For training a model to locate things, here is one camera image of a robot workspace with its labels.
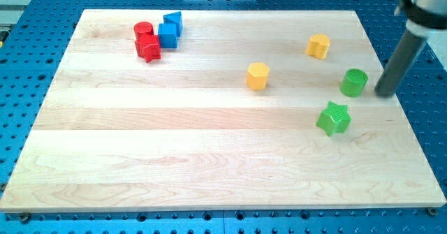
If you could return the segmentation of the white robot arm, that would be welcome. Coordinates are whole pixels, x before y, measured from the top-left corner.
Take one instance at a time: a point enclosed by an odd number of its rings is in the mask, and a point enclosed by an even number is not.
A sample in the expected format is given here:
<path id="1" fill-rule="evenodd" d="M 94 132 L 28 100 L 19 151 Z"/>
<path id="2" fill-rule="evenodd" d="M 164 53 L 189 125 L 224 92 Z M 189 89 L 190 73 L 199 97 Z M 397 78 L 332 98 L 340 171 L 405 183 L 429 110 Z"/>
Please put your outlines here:
<path id="1" fill-rule="evenodd" d="M 401 13 L 407 29 L 418 36 L 446 30 L 446 0 L 397 0 L 394 15 Z"/>

